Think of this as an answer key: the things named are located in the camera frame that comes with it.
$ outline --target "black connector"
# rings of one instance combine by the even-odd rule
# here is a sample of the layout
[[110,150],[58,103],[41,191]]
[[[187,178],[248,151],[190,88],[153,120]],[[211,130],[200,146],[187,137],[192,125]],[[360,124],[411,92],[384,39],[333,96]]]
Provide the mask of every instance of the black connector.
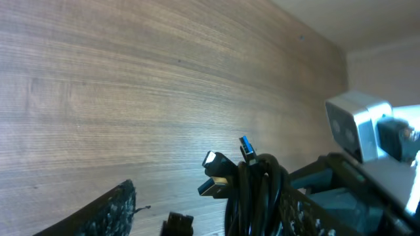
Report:
[[163,222],[161,236],[192,236],[194,217],[171,212],[167,221]]
[[377,124],[380,147],[397,161],[411,163],[420,150],[420,138],[407,121],[387,117]]
[[227,176],[222,177],[210,177],[204,184],[198,187],[198,193],[200,196],[213,196],[214,199],[226,199],[228,198],[233,189],[233,178]]
[[214,153],[209,151],[202,165],[208,177],[235,176],[238,173],[238,167],[229,158],[219,152]]

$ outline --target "ceiling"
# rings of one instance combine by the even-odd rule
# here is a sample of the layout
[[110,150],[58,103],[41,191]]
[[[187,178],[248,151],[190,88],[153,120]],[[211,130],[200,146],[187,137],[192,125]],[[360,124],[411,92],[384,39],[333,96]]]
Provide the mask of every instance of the ceiling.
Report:
[[344,51],[420,35],[420,0],[272,0]]

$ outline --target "usb connector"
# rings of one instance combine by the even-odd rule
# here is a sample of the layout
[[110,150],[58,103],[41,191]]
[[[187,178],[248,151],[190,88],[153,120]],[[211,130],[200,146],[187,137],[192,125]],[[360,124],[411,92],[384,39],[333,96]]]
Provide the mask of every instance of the usb connector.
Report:
[[248,142],[247,137],[243,136],[242,138],[239,138],[239,141],[241,142],[241,152],[246,163],[249,166],[257,164],[257,154],[252,148],[252,145]]
[[232,183],[226,178],[210,177],[198,188],[200,196],[213,196],[215,199],[228,198],[232,190]]

